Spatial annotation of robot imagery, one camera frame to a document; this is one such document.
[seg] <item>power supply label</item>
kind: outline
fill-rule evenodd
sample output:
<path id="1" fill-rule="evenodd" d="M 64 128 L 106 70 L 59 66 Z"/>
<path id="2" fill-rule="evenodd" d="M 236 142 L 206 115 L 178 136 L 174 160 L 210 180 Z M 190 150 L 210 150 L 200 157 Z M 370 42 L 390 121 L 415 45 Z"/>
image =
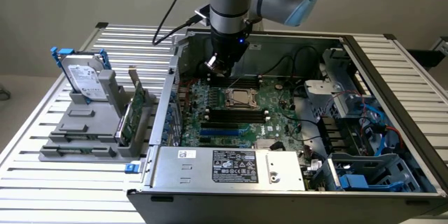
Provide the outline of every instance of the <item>power supply label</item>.
<path id="1" fill-rule="evenodd" d="M 212 180 L 216 183 L 258 183 L 255 152 L 214 151 Z"/>

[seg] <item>motherboard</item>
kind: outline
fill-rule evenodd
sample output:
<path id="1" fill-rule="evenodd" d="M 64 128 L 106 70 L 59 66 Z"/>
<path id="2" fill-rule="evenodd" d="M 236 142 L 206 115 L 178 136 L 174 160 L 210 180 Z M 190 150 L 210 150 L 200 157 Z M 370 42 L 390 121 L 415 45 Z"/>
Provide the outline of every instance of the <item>motherboard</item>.
<path id="1" fill-rule="evenodd" d="M 276 78 L 218 77 L 182 83 L 180 145 L 302 150 L 294 97 L 282 83 Z"/>

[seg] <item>white wall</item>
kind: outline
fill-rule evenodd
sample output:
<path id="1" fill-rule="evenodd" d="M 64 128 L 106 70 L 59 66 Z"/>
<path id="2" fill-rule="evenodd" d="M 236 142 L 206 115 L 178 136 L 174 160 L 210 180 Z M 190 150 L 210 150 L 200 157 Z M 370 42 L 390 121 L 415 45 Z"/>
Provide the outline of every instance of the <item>white wall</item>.
<path id="1" fill-rule="evenodd" d="M 0 0 L 0 73 L 56 76 L 50 48 L 79 47 L 99 21 L 158 25 L 172 0 Z M 179 0 L 175 26 L 208 0 Z M 300 30 L 394 33 L 406 46 L 428 48 L 448 34 L 446 0 L 319 0 Z M 272 22 L 267 29 L 288 29 Z"/>

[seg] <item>robot end effector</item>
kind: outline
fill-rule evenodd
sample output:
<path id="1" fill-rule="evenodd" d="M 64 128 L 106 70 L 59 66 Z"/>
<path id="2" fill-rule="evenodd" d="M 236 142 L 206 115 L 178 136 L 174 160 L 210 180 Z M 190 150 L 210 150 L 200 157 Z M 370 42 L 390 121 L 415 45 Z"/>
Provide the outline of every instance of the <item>robot end effector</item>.
<path id="1" fill-rule="evenodd" d="M 252 25 L 263 18 L 287 26 L 299 26 L 318 0 L 210 0 L 210 24 L 214 53 L 206 64 L 226 76 L 247 48 Z"/>

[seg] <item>slotted metal platform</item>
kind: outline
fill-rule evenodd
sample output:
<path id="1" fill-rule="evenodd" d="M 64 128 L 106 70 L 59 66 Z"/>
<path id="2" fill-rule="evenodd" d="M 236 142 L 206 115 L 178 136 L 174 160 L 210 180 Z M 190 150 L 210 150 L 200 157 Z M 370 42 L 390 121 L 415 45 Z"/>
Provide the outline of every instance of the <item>slotted metal platform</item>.
<path id="1" fill-rule="evenodd" d="M 106 48 L 126 88 L 132 88 L 127 69 L 135 65 L 144 87 L 160 96 L 172 50 L 170 41 L 151 45 L 154 33 L 152 27 L 110 25 L 95 30 L 82 50 Z M 396 41 L 383 35 L 354 36 L 448 163 L 447 93 Z M 127 180 L 139 180 L 142 175 L 126 175 L 124 164 L 44 163 L 38 159 L 70 105 L 68 92 L 60 76 L 0 154 L 0 222 L 144 223 L 123 192 Z"/>

